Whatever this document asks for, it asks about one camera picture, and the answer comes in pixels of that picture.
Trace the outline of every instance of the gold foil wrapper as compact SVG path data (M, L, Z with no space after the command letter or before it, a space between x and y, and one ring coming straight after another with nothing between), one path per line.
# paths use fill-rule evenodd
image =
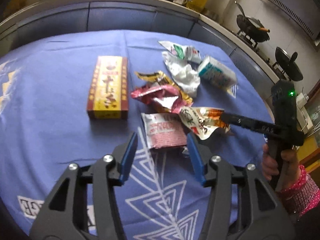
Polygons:
M186 127L201 140L206 140L218 128L223 133L230 131L230 126L220 119L223 112L223 109L212 107L184 106L181 108L179 116Z
M188 105L193 104L193 99L190 96L188 96L188 94L183 92L181 88L162 71L154 72L151 74L143 74L143 73L135 72L135 74L137 75L138 78L147 82L151 82L151 83L156 82L159 85L172 85L173 87L179 90L180 94L182 95L182 99L186 101Z

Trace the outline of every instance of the silver screw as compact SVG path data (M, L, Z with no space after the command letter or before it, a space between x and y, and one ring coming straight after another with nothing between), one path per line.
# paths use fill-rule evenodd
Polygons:
M218 155L212 156L211 157L211 161L214 162L214 163L218 163L218 162L221 161L221 157L218 156Z
M78 169L78 165L76 163L69 164L69 170L74 171Z
M254 164L252 164L252 163L249 163L249 164L247 165L247 169L248 169L249 171L253 171L253 170L255 170L255 168L256 168L256 165L254 165Z
M111 155L105 155L103 157L103 161L106 162L106 163L110 163L113 161L113 157Z

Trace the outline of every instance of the black pan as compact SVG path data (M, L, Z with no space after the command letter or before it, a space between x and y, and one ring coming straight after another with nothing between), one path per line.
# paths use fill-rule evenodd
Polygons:
M290 57L286 51L277 47L275 56L277 63L290 79L292 79L293 81L301 81L303 79L303 75L299 67L295 63L295 60L298 57L297 52L294 52Z
M250 36L255 42L264 42L270 40L268 32L270 30L264 28L258 19L247 17L240 4L235 2L241 11L242 15L237 15L237 25L241 31Z

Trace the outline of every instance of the range hood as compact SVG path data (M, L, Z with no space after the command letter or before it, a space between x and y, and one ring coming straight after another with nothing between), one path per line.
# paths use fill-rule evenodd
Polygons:
M319 0L269 0L288 14L315 41L320 37Z

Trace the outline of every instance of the hand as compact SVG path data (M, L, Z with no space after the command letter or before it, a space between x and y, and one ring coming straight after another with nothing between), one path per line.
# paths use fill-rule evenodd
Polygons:
M278 175L278 163L275 159L269 155L268 145L265 144L263 147L262 156L262 173L264 177L270 181L271 176ZM284 150L281 152L281 157L285 162L288 162L288 170L284 177L284 183L282 189L287 189L293 186L299 179L301 170L299 168L299 161L297 154L294 150Z

